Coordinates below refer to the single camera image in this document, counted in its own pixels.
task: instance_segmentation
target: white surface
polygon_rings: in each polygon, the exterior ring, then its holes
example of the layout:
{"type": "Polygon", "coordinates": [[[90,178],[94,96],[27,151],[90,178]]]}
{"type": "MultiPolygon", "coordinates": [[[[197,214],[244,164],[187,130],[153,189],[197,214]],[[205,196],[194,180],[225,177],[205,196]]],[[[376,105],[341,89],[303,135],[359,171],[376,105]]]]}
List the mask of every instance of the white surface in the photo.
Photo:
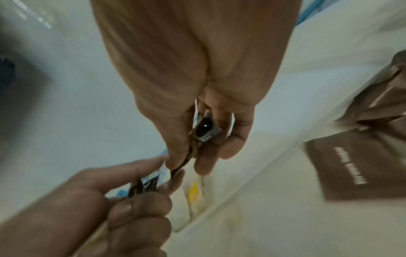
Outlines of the white surface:
{"type": "MultiPolygon", "coordinates": [[[[403,30],[368,32],[377,22],[392,19],[393,12],[402,9],[399,1],[371,0],[365,5],[362,0],[342,0],[326,11],[328,15],[300,25],[282,72],[257,109],[250,141],[228,169],[245,171],[239,175],[261,170],[283,152],[287,138],[310,128],[389,62],[405,45],[403,30]],[[387,11],[376,18],[385,4],[387,11]]],[[[46,3],[42,11],[57,19],[50,29],[0,9],[0,36],[6,39],[0,48],[6,45],[19,67],[19,81],[0,98],[0,136],[9,145],[0,160],[0,219],[84,167],[150,157],[164,148],[109,63],[88,2],[46,3]]],[[[302,169],[301,162],[292,165],[291,170],[302,169]]],[[[402,227],[375,224],[362,230],[353,226],[351,215],[366,212],[325,211],[328,207],[316,198],[314,175],[299,171],[266,171],[236,201],[207,216],[204,226],[174,235],[166,246],[169,255],[364,256],[362,251],[369,250],[357,246],[365,241],[360,238],[369,239],[382,229],[388,235],[389,229],[397,232],[402,227]],[[340,230],[346,220],[348,229],[340,230]]],[[[239,181],[249,179],[247,175],[239,181]]],[[[376,213],[378,217],[386,210],[377,207],[376,213]]]]}

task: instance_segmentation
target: yellow label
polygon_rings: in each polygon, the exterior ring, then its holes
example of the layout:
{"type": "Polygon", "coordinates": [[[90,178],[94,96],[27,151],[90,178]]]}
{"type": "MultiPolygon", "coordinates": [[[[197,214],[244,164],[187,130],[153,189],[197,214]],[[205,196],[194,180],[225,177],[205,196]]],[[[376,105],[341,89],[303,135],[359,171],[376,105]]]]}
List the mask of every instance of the yellow label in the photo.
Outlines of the yellow label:
{"type": "Polygon", "coordinates": [[[199,196],[198,184],[193,182],[192,186],[189,188],[188,200],[189,202],[194,202],[199,196]]]}

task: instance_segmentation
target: brown bag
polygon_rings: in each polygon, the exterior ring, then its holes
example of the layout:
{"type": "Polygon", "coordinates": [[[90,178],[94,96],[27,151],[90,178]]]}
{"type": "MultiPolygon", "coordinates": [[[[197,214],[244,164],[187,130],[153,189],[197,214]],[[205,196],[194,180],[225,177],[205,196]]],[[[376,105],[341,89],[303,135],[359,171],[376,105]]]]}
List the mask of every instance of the brown bag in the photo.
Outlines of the brown bag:
{"type": "Polygon", "coordinates": [[[406,115],[406,51],[397,53],[388,69],[358,94],[338,121],[355,123],[406,115]]]}
{"type": "Polygon", "coordinates": [[[305,143],[326,200],[406,196],[406,171],[372,130],[350,130],[305,143]]]}

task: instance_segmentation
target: hand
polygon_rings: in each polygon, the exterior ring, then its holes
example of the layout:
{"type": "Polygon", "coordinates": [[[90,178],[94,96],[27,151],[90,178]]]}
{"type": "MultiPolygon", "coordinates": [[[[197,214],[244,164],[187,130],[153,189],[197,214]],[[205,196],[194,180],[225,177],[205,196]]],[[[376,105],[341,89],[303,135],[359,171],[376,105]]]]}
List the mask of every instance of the hand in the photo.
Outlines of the hand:
{"type": "Polygon", "coordinates": [[[278,72],[301,0],[91,2],[111,61],[167,145],[167,167],[187,155],[196,99],[199,114],[212,110],[223,132],[200,150],[195,171],[208,174],[219,158],[237,154],[278,72]]]}
{"type": "Polygon", "coordinates": [[[158,192],[131,199],[104,196],[149,175],[164,160],[157,157],[78,173],[0,226],[0,256],[70,256],[106,218],[108,237],[87,248],[82,257],[165,256],[160,246],[171,232],[165,218],[172,208],[168,195],[180,186],[184,173],[158,192]]]}

